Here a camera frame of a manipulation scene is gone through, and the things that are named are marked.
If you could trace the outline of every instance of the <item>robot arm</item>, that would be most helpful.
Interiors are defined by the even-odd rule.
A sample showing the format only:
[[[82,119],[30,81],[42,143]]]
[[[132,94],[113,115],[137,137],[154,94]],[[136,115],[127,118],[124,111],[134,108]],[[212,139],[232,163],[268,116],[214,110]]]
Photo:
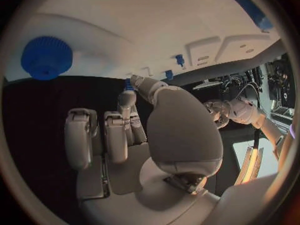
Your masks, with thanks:
[[[252,102],[241,97],[231,101],[208,101],[204,104],[219,128],[225,127],[229,119],[239,124],[252,124],[256,129],[261,129],[273,145],[273,151],[278,158],[278,145],[283,140],[283,134],[278,127]]]

